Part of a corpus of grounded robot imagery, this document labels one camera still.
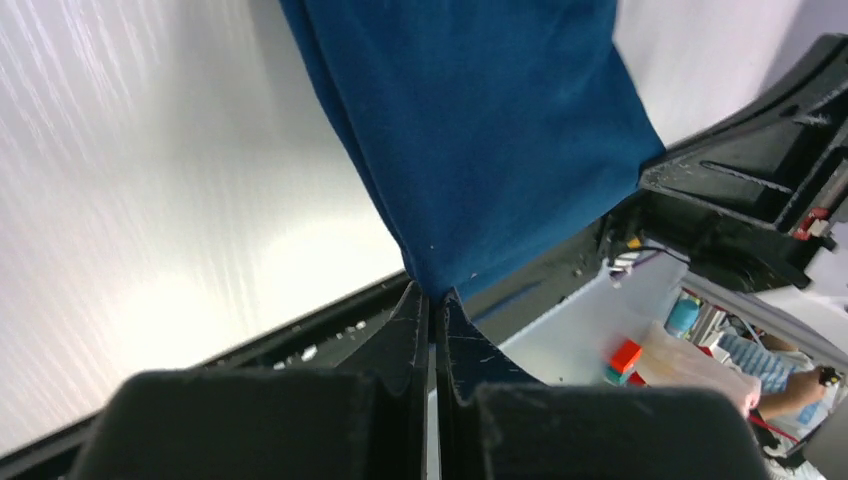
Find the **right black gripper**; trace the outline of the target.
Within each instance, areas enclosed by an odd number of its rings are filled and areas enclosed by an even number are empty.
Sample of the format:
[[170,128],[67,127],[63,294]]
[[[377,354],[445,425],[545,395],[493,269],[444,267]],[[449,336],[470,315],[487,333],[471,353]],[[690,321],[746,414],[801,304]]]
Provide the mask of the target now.
[[825,34],[750,104],[647,162],[606,216],[603,250],[639,238],[731,291],[804,289],[846,203],[847,38]]

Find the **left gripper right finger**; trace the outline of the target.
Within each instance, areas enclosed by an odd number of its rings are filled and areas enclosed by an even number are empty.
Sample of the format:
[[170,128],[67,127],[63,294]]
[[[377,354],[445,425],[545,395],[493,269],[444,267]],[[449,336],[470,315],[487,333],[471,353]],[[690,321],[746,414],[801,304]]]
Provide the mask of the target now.
[[444,479],[767,475],[746,422],[717,392],[546,385],[485,337],[453,292],[433,328]]

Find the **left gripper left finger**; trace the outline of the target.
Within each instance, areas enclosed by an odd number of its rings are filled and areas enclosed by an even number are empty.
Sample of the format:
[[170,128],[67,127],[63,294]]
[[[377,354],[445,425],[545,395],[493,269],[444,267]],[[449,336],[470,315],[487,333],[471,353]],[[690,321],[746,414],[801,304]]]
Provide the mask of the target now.
[[422,479],[428,301],[406,288],[338,366],[171,370],[126,381],[74,479]]

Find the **navy blue printed t-shirt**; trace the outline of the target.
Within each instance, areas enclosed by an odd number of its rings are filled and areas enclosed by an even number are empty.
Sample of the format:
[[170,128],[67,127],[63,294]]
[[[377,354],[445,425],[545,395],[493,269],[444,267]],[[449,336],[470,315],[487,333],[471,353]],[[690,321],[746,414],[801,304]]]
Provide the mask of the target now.
[[474,295],[603,216],[664,150],[613,1],[286,1],[410,277]]

